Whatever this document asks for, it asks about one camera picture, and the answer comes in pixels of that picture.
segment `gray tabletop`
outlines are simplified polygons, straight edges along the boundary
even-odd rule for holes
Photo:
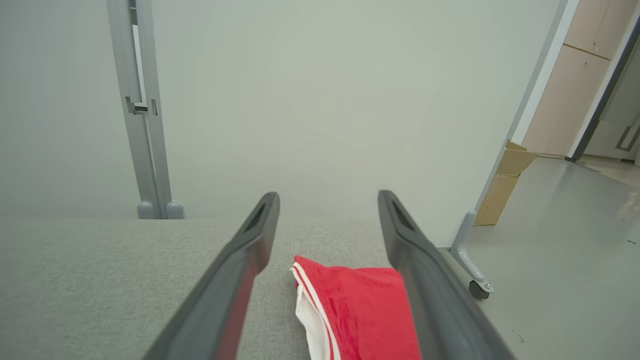
[[[0,220],[0,358],[141,358],[242,221]],[[308,359],[295,255],[390,266],[377,222],[280,219],[238,359]]]

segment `white partition panel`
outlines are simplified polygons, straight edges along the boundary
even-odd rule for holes
[[[106,0],[0,3],[0,217],[137,218]]]
[[[153,1],[173,200],[376,220],[396,192],[436,245],[473,210],[558,0]]]

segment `folded red shirt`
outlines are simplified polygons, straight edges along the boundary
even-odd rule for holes
[[[420,359],[404,282],[394,269],[327,267],[296,256],[291,272],[311,360]]]

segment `open cardboard box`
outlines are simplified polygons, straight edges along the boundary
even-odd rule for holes
[[[526,147],[513,142],[507,143],[502,160],[478,210],[474,226],[495,225],[498,222],[520,174],[537,156],[537,152],[527,151]]]

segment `black wheel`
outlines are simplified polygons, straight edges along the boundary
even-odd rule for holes
[[[469,292],[471,293],[471,296],[478,300],[484,300],[489,297],[489,293],[483,291],[476,281],[471,281],[469,283]]]

